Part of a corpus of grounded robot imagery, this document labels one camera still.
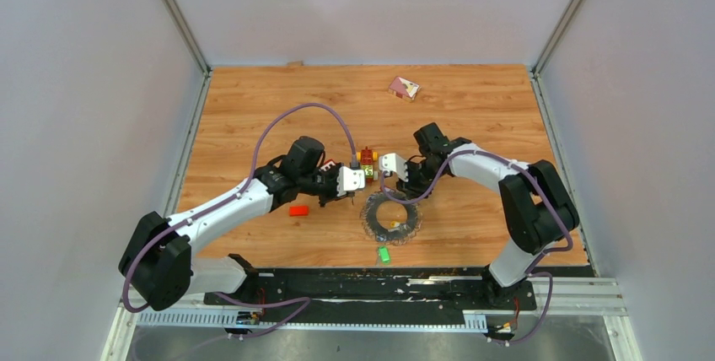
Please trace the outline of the green key tag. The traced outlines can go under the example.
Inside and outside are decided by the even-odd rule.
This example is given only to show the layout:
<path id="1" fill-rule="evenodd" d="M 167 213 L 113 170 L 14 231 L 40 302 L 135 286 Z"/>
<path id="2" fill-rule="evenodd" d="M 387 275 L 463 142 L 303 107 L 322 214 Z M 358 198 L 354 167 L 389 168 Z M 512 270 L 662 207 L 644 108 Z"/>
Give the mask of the green key tag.
<path id="1" fill-rule="evenodd" d="M 386 246 L 380 246 L 377 249 L 377 253 L 378 253 L 378 264 L 389 265 L 391 263 L 390 252 Z"/>

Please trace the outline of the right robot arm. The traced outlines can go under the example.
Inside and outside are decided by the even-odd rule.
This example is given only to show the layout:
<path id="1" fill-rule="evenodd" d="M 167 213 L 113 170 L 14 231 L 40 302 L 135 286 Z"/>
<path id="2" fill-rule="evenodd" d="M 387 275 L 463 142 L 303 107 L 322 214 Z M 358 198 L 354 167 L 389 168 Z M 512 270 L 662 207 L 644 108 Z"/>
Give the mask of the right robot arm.
<path id="1" fill-rule="evenodd" d="M 421 127 L 413 137 L 419 161 L 398 154 L 379 158 L 381 176 L 396 175 L 395 186 L 407 203 L 427 198 L 444 175 L 474 181 L 501 198 L 509 238 L 487 266 L 481 285 L 486 304 L 504 307 L 515 296 L 514 286 L 546 255 L 572 249 L 571 233 L 580 217 L 554 164 L 506 159 L 467 138 L 446 137 L 436 123 Z"/>

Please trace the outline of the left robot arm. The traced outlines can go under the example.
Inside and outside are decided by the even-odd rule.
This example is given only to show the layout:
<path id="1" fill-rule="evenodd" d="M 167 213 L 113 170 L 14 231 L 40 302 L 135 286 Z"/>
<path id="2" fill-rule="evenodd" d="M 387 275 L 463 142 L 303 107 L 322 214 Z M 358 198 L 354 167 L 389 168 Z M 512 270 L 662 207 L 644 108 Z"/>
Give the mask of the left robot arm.
<path id="1" fill-rule="evenodd" d="M 258 282 L 248 264 L 237 258 L 199 258 L 217 238 L 293 202 L 299 195 L 317 197 L 319 205 L 353 197 L 366 186 L 359 162 L 325 160 L 325 147 L 312 137 L 295 140 L 277 156 L 224 194 L 198 207 L 163 217 L 147 213 L 137 223 L 118 264 L 125 278 L 122 300 L 127 310 L 134 288 L 152 310 L 166 310 L 187 294 L 227 294 L 249 304 Z"/>

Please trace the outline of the red window toy brick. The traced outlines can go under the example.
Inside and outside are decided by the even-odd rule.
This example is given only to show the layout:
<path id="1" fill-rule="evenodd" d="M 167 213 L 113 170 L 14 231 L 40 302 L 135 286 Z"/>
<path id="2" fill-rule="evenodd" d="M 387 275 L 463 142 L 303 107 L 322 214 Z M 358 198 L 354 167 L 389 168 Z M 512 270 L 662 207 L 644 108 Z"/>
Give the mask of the red window toy brick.
<path id="1" fill-rule="evenodd" d="M 338 163 L 333 159 L 328 159 L 321 166 L 320 170 L 328 174 L 334 174 L 337 172 Z"/>

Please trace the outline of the small red toy brick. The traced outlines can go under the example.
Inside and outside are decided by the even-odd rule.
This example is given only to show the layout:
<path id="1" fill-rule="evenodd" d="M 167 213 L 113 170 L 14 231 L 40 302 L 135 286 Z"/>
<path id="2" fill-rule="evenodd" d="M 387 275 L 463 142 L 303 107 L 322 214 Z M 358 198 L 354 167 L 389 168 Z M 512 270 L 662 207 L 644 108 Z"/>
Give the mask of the small red toy brick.
<path id="1" fill-rule="evenodd" d="M 304 217 L 309 215 L 309 207 L 305 205 L 291 206 L 288 209 L 290 217 Z"/>

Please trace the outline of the red toy brick car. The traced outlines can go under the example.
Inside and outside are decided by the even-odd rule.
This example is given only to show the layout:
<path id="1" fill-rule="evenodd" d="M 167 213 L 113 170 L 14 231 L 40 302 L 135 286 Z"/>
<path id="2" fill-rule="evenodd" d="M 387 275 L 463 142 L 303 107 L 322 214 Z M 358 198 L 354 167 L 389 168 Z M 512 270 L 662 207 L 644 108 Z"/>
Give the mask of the red toy brick car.
<path id="1" fill-rule="evenodd" d="M 364 147 L 356 154 L 360 168 L 365 174 L 365 179 L 368 183 L 372 183 L 379 178 L 377 174 L 377 163 L 379 161 L 378 153 L 370 147 Z"/>

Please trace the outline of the red patterned card box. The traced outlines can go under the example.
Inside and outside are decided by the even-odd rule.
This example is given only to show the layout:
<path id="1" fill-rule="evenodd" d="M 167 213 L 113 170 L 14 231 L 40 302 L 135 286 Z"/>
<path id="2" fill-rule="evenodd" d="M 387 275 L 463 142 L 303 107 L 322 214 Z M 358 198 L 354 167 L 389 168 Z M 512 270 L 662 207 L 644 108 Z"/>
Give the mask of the red patterned card box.
<path id="1" fill-rule="evenodd" d="M 417 94 L 422 89 L 420 84 L 414 83 L 406 78 L 396 76 L 388 86 L 388 92 L 397 98 L 406 101 L 414 101 Z"/>

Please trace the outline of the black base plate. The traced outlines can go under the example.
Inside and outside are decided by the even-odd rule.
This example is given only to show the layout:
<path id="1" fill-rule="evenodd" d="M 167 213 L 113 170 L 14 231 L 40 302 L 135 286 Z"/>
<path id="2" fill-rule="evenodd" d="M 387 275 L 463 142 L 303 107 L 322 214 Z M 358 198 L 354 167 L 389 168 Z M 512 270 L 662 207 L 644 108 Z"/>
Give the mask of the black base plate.
<path id="1" fill-rule="evenodd" d="M 275 304 L 264 322 L 457 325 L 466 310 L 507 318 L 536 310 L 531 283 L 498 288 L 483 267 L 259 268 L 229 299 Z"/>

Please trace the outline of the aluminium frame post right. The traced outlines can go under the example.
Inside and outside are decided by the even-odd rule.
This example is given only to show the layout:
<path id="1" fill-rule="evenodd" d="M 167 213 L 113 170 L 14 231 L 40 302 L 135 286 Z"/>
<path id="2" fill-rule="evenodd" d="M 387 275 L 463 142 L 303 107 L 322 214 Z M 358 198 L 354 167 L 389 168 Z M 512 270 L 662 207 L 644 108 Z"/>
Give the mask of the aluminium frame post right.
<path id="1" fill-rule="evenodd" d="M 532 66 L 531 72 L 535 77 L 540 76 L 545 71 L 563 36 L 567 33 L 572 21 L 577 16 L 579 9 L 585 1 L 586 0 L 569 0 L 567 2 L 544 47 L 541 49 L 535 64 Z"/>

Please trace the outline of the aluminium frame post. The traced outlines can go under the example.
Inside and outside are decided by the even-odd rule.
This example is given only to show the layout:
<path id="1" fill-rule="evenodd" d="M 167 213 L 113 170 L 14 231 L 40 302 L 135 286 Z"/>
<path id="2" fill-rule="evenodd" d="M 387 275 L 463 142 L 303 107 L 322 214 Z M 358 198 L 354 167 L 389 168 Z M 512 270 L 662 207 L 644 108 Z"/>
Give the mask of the aluminium frame post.
<path id="1" fill-rule="evenodd" d="M 178 30 L 181 39 L 183 40 L 188 52 L 190 53 L 193 61 L 198 66 L 202 75 L 207 77 L 212 71 L 211 65 L 207 62 L 204 53 L 199 46 L 196 37 L 191 30 L 185 15 L 181 11 L 180 5 L 177 0 L 161 0 L 165 8 L 167 9 L 171 20 L 173 21 L 176 29 Z"/>
<path id="2" fill-rule="evenodd" d="M 577 16 L 579 9 L 585 1 L 586 0 L 569 0 L 567 2 L 544 47 L 541 49 L 535 64 L 532 66 L 531 72 L 535 77 L 540 76 L 545 71 L 563 36 L 567 33 L 572 21 Z"/>

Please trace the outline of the aluminium frame post left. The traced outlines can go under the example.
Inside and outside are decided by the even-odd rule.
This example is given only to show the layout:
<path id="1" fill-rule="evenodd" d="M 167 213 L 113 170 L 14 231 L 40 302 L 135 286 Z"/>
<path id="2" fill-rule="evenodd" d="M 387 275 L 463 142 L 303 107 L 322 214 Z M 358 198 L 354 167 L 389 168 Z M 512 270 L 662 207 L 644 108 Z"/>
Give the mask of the aluminium frame post left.
<path id="1" fill-rule="evenodd" d="M 165 8 L 167 9 L 171 20 L 173 21 L 176 29 L 178 30 L 181 39 L 183 40 L 188 52 L 190 53 L 193 61 L 198 66 L 202 75 L 207 77 L 212 71 L 211 65 L 207 62 L 204 53 L 199 46 L 196 37 L 191 30 L 185 15 L 181 11 L 180 5 L 177 0 L 161 0 Z"/>

